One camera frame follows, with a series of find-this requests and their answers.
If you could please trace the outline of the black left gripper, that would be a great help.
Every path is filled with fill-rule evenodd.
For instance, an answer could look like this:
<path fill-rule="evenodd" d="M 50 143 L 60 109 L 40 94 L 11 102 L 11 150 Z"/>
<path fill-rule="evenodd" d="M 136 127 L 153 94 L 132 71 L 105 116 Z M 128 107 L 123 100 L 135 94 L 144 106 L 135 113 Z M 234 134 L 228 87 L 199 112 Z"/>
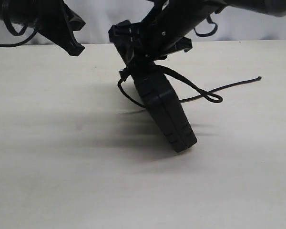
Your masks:
<path fill-rule="evenodd" d="M 70 56 L 79 56 L 84 46 L 75 39 L 74 32 L 85 26 L 85 21 L 62 0 L 41 0 L 41 22 L 38 33 L 60 46 Z"/>

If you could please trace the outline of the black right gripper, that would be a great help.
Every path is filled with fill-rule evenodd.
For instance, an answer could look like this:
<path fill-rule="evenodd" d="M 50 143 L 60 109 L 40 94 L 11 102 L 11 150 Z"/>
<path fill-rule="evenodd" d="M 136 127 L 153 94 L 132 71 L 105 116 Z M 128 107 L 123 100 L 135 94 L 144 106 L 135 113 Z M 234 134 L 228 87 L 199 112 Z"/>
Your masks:
<path fill-rule="evenodd" d="M 193 47 L 189 38 L 175 36 L 165 29 L 154 31 L 141 22 L 131 23 L 129 20 L 113 25 L 108 34 L 125 64 L 142 59 L 146 62 L 164 60 L 169 54 L 188 52 Z"/>

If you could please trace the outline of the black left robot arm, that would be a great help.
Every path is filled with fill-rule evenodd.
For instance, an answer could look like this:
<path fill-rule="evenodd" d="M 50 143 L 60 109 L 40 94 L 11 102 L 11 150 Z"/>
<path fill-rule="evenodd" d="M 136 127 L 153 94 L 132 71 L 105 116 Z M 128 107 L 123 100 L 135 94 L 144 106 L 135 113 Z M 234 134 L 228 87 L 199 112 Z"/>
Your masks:
<path fill-rule="evenodd" d="M 85 21 L 63 0 L 0 0 L 0 21 L 13 36 L 22 36 L 28 28 L 33 29 L 23 41 L 0 44 L 0 48 L 24 45 L 40 34 L 70 56 L 79 56 L 85 49 L 74 36 L 75 31 L 85 26 Z"/>

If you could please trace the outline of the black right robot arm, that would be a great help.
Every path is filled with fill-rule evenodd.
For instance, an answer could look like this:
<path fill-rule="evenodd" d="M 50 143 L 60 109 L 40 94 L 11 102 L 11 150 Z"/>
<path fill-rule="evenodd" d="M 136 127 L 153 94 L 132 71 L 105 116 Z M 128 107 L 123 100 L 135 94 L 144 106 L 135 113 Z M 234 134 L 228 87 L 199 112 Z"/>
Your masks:
<path fill-rule="evenodd" d="M 216 33 L 218 26 L 211 14 L 219 14 L 226 7 L 271 15 L 286 16 L 286 0 L 154 0 L 149 13 L 137 23 L 124 20 L 113 25 L 109 40 L 113 43 L 125 64 L 138 59 L 163 60 L 167 55 L 192 48 L 186 34 L 207 20 L 214 29 L 199 37 Z"/>

